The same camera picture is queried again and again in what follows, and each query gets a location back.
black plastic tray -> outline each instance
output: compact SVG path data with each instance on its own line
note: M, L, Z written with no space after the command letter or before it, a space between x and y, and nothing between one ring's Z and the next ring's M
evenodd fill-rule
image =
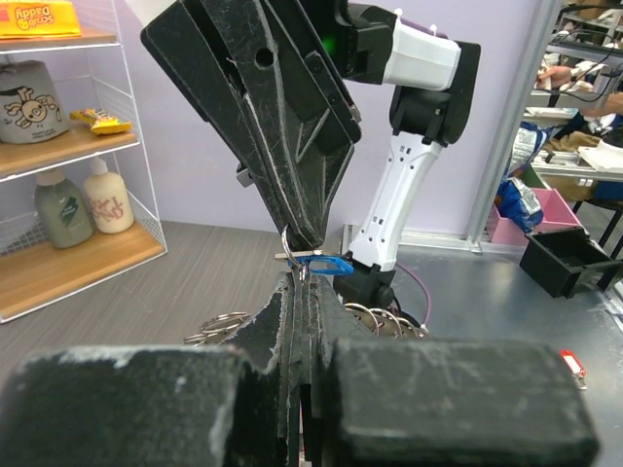
M595 287L608 290L623 278L623 261L595 247L583 228L526 235L520 267L554 298L570 299Z

logo on green bottle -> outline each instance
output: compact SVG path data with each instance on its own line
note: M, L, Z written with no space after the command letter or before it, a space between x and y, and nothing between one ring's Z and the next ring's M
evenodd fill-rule
M69 227L69 224L71 224L71 221L74 220L74 217L78 212L78 207L78 200L74 197L69 197L65 203L65 207L62 208L62 211L60 211L60 215L58 216L60 217L60 222L62 222L63 226Z

yellow candy wrapper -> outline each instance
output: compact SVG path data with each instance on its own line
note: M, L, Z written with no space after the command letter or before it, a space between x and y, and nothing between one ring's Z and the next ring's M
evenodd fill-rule
M69 117L91 125L91 131L95 134L123 133L132 129L130 122L122 122L101 109L74 110Z
M80 23L71 2L0 0L0 40L80 35Z

white bottle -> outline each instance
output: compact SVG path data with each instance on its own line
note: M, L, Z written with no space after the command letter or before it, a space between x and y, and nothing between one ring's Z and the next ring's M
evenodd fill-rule
M85 182L85 192L91 205L97 228L105 234L126 231L134 223L126 184L121 175L109 172L106 161L91 161L92 175Z

pink bin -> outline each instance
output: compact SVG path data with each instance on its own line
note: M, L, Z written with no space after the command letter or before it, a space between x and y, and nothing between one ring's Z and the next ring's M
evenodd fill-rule
M543 209L543 222L534 228L536 233L581 226L580 221L556 190L534 188L534 192ZM528 245L522 230L510 219L500 217L495 205L487 221L487 233L492 243Z

